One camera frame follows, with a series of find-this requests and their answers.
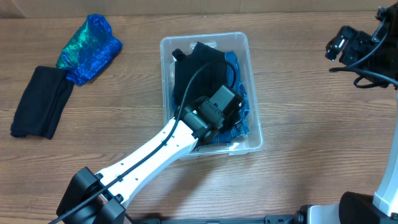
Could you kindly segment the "long black garment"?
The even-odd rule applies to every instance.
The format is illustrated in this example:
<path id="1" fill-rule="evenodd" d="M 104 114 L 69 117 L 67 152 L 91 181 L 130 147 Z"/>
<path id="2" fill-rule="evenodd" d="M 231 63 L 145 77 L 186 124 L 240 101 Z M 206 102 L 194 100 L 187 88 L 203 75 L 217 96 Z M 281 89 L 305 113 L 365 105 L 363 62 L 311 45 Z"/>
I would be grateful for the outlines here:
<path id="1" fill-rule="evenodd" d="M 11 136 L 52 139 L 74 83 L 63 69 L 38 66 L 24 90 L 11 124 Z"/>

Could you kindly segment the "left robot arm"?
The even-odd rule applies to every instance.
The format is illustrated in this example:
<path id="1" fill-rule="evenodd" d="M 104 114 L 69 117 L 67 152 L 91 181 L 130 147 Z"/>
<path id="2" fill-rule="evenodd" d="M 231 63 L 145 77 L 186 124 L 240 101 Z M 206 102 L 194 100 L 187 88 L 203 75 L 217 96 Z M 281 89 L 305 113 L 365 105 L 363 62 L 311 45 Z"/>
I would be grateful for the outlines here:
<path id="1" fill-rule="evenodd" d="M 54 223 L 124 223 L 132 199 L 156 175 L 214 135 L 244 104 L 222 85 L 212 97 L 184 94 L 175 116 L 132 154 L 96 174 L 85 167 L 69 183 Z"/>

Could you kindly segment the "blue denim jeans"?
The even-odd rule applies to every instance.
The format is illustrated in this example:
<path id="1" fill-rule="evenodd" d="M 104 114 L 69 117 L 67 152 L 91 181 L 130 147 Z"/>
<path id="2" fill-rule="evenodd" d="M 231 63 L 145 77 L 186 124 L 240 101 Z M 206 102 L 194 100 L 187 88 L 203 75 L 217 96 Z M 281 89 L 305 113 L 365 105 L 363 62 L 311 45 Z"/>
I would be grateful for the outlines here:
<path id="1" fill-rule="evenodd" d="M 212 97 L 223 84 L 232 86 L 243 97 L 244 104 L 238 114 L 211 140 L 212 143 L 230 143 L 233 139 L 250 133 L 247 117 L 250 113 L 248 96 L 241 81 L 241 69 L 234 52 L 191 53 L 187 55 L 180 49 L 172 52 L 175 62 L 175 85 L 172 93 L 172 106 L 179 109 L 183 94 L 191 77 L 208 62 L 210 65 L 193 81 L 188 92 L 188 99 L 194 100 L 200 96 Z"/>

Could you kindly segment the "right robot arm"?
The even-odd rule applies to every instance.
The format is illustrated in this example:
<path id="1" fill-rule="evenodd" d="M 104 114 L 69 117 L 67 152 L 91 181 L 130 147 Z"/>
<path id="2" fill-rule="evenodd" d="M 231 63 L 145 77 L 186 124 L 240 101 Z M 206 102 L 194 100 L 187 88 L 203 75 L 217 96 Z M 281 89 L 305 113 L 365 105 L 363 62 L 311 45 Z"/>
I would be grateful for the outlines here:
<path id="1" fill-rule="evenodd" d="M 343 26 L 326 46 L 326 58 L 339 59 L 342 67 L 331 73 L 350 72 L 358 77 L 353 84 L 361 91 L 372 88 L 397 89 L 397 5 L 380 8 L 379 27 L 369 35 Z M 397 136 L 386 147 L 384 128 L 396 128 L 397 119 L 384 114 L 375 102 L 358 110 L 361 120 L 345 118 L 329 124 L 306 138 L 305 146 L 315 140 L 320 160 L 307 159 L 315 167 L 314 184 L 323 184 L 321 199 L 337 192 L 338 203 L 306 205 L 294 216 L 294 223 L 397 223 Z"/>

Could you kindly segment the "square black garment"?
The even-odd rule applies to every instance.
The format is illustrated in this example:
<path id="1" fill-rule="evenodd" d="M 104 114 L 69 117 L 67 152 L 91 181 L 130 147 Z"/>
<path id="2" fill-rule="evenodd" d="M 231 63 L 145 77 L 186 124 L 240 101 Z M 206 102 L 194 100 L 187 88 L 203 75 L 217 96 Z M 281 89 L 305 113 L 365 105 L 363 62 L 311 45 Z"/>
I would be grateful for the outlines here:
<path id="1" fill-rule="evenodd" d="M 240 138 L 250 133 L 247 118 L 250 113 L 249 106 L 243 106 L 237 114 L 219 130 L 210 142 L 199 142 L 198 147 L 208 144 L 230 143 L 235 138 Z"/>

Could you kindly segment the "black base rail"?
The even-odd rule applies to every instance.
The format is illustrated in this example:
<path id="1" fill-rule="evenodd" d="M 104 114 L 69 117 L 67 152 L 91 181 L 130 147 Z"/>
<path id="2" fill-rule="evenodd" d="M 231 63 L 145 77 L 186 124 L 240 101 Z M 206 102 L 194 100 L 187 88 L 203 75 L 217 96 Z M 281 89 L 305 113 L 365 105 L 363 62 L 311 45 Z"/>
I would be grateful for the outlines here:
<path id="1" fill-rule="evenodd" d="M 266 215 L 264 218 L 222 218 L 222 219 L 185 219 L 166 220 L 165 218 L 147 218 L 133 220 L 128 215 L 124 224 L 293 224 L 293 215 Z"/>

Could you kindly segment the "clear plastic storage container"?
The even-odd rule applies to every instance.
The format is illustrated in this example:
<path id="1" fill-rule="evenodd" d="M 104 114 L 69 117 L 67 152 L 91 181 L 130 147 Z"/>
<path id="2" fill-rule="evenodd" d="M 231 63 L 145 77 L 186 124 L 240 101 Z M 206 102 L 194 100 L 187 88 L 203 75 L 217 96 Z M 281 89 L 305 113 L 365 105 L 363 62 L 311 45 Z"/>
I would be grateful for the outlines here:
<path id="1" fill-rule="evenodd" d="M 175 61 L 172 51 L 180 49 L 186 54 L 192 53 L 197 42 L 222 52 L 234 52 L 239 65 L 238 81 L 246 91 L 244 106 L 249 109 L 246 116 L 246 127 L 250 130 L 245 136 L 234 138 L 230 143 L 208 144 L 195 148 L 184 159 L 196 159 L 201 156 L 227 154 L 237 156 L 260 151 L 264 138 L 257 105 L 256 87 L 251 65 L 248 38 L 242 32 L 218 34 L 198 34 L 165 37 L 160 41 L 160 61 L 162 69 L 162 97 L 164 123 L 174 116 L 172 90 L 175 84 Z"/>

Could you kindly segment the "shiny blue green garment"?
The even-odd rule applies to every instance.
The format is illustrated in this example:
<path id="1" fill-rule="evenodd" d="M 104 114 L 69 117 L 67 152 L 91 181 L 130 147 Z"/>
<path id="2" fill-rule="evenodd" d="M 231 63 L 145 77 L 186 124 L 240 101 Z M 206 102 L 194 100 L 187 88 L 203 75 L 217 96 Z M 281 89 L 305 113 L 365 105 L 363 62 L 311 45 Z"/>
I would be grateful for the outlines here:
<path id="1" fill-rule="evenodd" d="M 106 18 L 91 14 L 64 46 L 56 66 L 67 71 L 67 80 L 82 86 L 98 76 L 122 47 Z"/>

